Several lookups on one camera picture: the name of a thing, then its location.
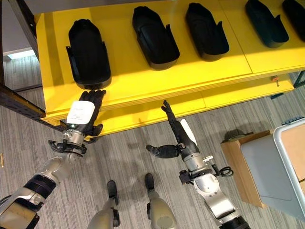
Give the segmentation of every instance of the black cable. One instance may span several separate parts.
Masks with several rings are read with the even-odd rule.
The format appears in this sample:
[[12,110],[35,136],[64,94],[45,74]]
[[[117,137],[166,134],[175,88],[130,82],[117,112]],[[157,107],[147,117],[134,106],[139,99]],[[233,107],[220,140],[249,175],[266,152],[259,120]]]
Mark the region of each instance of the black cable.
[[212,168],[214,169],[215,173],[214,176],[221,176],[221,177],[230,177],[234,174],[234,171],[231,169],[230,166],[223,167],[222,169],[218,170],[218,167],[216,164],[212,165]]
[[4,197],[2,200],[0,200],[0,205],[2,205],[10,197],[11,197],[11,195],[8,195],[8,196]]
[[66,151],[64,148],[62,149],[59,149],[56,145],[55,145],[55,141],[51,141],[49,140],[48,141],[51,149],[57,153],[72,153],[72,154],[77,154],[78,156],[80,157],[83,157],[83,155],[79,154],[79,153],[76,153],[76,152],[73,152],[73,151]]

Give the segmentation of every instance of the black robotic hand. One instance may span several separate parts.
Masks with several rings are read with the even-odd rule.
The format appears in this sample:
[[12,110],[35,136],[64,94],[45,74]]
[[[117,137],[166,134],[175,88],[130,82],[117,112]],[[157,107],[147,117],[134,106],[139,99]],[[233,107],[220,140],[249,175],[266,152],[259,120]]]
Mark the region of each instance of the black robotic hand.
[[90,101],[94,103],[95,109],[93,111],[92,117],[87,124],[68,124],[68,129],[73,129],[82,132],[85,136],[98,136],[103,128],[102,124],[94,126],[94,122],[99,114],[100,107],[102,105],[102,100],[106,91],[85,91],[81,94],[80,101]]
[[184,159],[186,156],[192,153],[199,153],[197,145],[189,138],[185,132],[183,126],[177,121],[171,106],[164,100],[161,109],[166,113],[168,122],[172,128],[172,131],[176,137],[177,145],[164,145],[160,147],[154,147],[147,145],[146,149],[159,158],[173,158],[179,155]]

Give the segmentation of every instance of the gray carpet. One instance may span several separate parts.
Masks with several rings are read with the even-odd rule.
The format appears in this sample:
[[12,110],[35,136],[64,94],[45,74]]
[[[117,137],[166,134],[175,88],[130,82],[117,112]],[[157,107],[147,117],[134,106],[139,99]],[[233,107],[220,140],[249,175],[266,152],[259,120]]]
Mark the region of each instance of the gray carpet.
[[[40,83],[39,65],[34,58],[6,62],[6,84],[12,88]],[[21,93],[43,106],[41,89]],[[187,116],[199,148],[212,154],[219,167],[226,165],[220,143],[227,131],[240,129],[259,132],[279,126],[282,121],[305,114],[305,87],[277,99],[269,97]],[[26,117],[0,107],[0,152],[5,167],[0,168],[0,196],[23,186],[43,162],[52,156],[48,139],[61,140],[61,134]],[[39,229],[83,229],[107,199],[106,183],[116,181],[121,229],[148,229],[148,198],[144,175],[153,173],[156,191],[171,206],[179,229],[217,228],[203,199],[192,186],[182,186],[179,171],[185,169],[180,158],[157,159],[145,145],[175,144],[167,122],[106,135],[88,145],[87,154],[70,176],[49,196],[39,212]],[[240,208],[253,229],[300,229],[305,223],[272,208],[257,208],[240,200],[234,179],[220,178],[222,190]]]

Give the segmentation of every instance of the white label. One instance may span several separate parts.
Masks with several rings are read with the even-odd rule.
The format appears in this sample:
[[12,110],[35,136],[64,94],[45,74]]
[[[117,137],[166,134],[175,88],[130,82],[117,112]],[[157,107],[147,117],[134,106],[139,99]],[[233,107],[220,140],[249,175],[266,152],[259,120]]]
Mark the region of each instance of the white label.
[[75,101],[67,116],[67,123],[87,124],[95,109],[94,103],[89,101]]
[[180,123],[181,123],[183,129],[185,130],[186,134],[189,136],[189,138],[197,145],[196,138],[195,138],[192,130],[190,129],[188,123],[186,122],[186,120],[182,119],[180,121]]

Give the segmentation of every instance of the black shoe-shaped tray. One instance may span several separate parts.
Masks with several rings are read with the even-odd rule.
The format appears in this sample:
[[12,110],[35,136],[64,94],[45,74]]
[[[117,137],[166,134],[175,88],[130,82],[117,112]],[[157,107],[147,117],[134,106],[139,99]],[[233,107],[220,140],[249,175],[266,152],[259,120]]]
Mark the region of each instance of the black shoe-shaped tray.
[[180,52],[170,25],[164,27],[160,16],[146,6],[134,9],[132,25],[148,64],[163,70],[173,66]]
[[185,18],[201,58],[215,61],[229,51],[222,21],[216,24],[207,8],[200,3],[190,3]]
[[295,31],[302,41],[305,42],[305,9],[295,0],[285,0],[283,8],[292,23]]
[[266,46],[277,48],[289,40],[280,15],[274,17],[268,7],[259,0],[249,0],[245,8],[259,37]]
[[90,21],[75,21],[66,47],[72,74],[82,89],[96,90],[111,83],[111,71],[105,43],[99,29]]

